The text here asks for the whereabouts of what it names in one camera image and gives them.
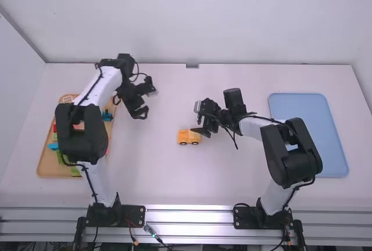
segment metal extrusion frame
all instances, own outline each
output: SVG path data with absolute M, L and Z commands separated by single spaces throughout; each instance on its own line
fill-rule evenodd
M 164 243 L 276 245 L 279 230 L 236 230 L 231 206 L 146 205 L 145 221 Z M 0 207 L 0 241 L 71 242 L 86 208 Z M 293 210 L 307 245 L 372 246 L 372 211 Z M 134 228 L 139 243 L 157 243 Z M 86 228 L 83 241 L 92 241 Z M 292 234 L 292 243 L 296 244 Z M 97 242 L 131 242 L 128 228 L 99 228 Z

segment blue mat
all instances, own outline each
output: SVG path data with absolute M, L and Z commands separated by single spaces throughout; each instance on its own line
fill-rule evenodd
M 303 119 L 323 161 L 323 171 L 317 175 L 318 177 L 348 175 L 348 162 L 324 95 L 273 93 L 269 96 L 269 106 L 271 116 L 275 119 L 285 120 L 293 117 Z

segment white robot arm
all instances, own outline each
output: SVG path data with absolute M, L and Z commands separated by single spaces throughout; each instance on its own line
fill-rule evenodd
M 143 105 L 142 96 L 156 92 L 151 77 L 144 73 L 141 73 L 145 75 L 143 83 L 135 85 L 129 79 L 136 75 L 133 74 L 134 65 L 135 60 L 129 54 L 119 54 L 117 59 L 102 59 L 96 64 L 98 72 L 74 103 L 60 103 L 55 110 L 59 149 L 69 159 L 64 162 L 76 166 L 87 179 L 93 197 L 90 209 L 98 207 L 102 212 L 100 221 L 103 219 L 103 225 L 108 226 L 120 220 L 115 211 L 119 210 L 120 199 L 107 176 L 104 157 L 109 141 L 101 111 L 116 91 L 115 105 L 123 101 L 132 118 L 145 119 L 149 108 Z M 73 125 L 81 121 L 84 130 L 74 129 Z
M 203 127 L 191 130 L 210 138 L 211 132 L 216 133 L 222 127 L 227 132 L 230 130 L 234 133 L 234 136 L 230 135 L 233 140 L 237 134 L 261 141 L 273 179 L 266 192 L 257 200 L 256 207 L 234 207 L 235 228 L 283 229 L 289 219 L 295 226 L 298 242 L 303 245 L 301 248 L 305 249 L 301 222 L 292 220 L 288 204 L 295 192 L 300 187 L 314 183 L 316 174 L 323 169 L 305 123 L 300 118 L 278 121 L 257 116 L 253 112 L 247 113 L 239 88 L 228 89 L 223 93 L 226 109 L 221 109 L 209 98 L 195 103 L 194 112 L 198 114 L 198 124 L 201 124 L 204 117 Z M 286 144 L 296 145 L 297 148 L 287 150 Z M 247 211 L 246 217 L 238 215 L 237 212 L 241 210 Z

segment white wall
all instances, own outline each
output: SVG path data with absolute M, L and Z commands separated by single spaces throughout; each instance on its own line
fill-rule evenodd
M 44 61 L 0 14 L 0 177 L 18 139 L 44 66 Z
M 50 62 L 353 63 L 372 0 L 0 0 Z M 359 62 L 360 55 L 364 62 Z M 372 85 L 362 83 L 372 107 Z

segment yellow toy truck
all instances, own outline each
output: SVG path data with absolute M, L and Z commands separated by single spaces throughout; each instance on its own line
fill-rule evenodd
M 198 145 L 201 140 L 202 140 L 201 134 L 192 132 L 189 129 L 178 131 L 177 143 L 180 145 L 186 144 Z

